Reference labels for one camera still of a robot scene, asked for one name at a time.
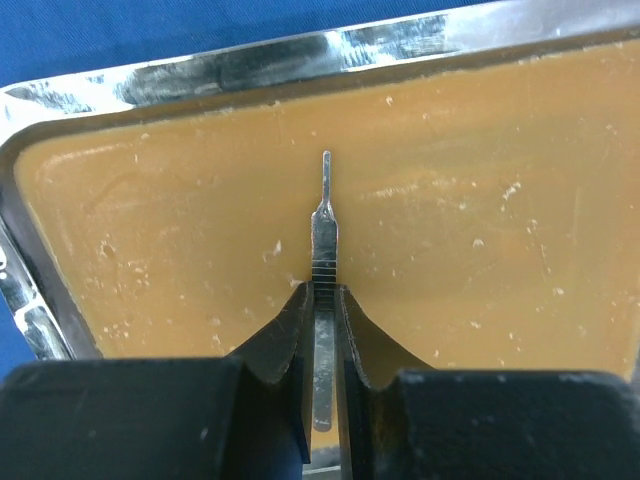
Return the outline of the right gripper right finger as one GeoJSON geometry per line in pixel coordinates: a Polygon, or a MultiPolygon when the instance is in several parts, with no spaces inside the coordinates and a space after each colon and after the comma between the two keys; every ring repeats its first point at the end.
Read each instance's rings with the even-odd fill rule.
{"type": "Polygon", "coordinates": [[[639,399],[598,371],[436,370],[335,292],[346,479],[635,479],[639,399]]]}

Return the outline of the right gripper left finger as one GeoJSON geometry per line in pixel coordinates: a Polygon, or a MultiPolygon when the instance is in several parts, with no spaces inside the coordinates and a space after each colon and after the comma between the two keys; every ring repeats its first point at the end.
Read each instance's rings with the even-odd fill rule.
{"type": "Polygon", "coordinates": [[[298,479],[310,460],[313,288],[234,353],[35,362],[1,387],[5,479],[298,479]]]}

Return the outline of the steel tray with orange mat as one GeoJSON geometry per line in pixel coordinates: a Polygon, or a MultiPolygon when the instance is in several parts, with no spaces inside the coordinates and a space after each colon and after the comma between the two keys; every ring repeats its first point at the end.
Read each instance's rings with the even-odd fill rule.
{"type": "Polygon", "coordinates": [[[437,368],[639,347],[639,5],[504,1],[1,91],[1,288],[36,355],[229,353],[310,276],[437,368]]]}

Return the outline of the blue surgical drape cloth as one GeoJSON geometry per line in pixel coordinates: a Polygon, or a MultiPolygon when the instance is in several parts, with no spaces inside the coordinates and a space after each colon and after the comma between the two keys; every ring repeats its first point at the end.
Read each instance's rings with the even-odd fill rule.
{"type": "Polygon", "coordinates": [[[389,93],[283,95],[354,57],[358,24],[448,1],[5,1],[1,369],[67,324],[77,359],[221,356],[309,276],[325,149],[359,225],[353,153],[389,93]]]}

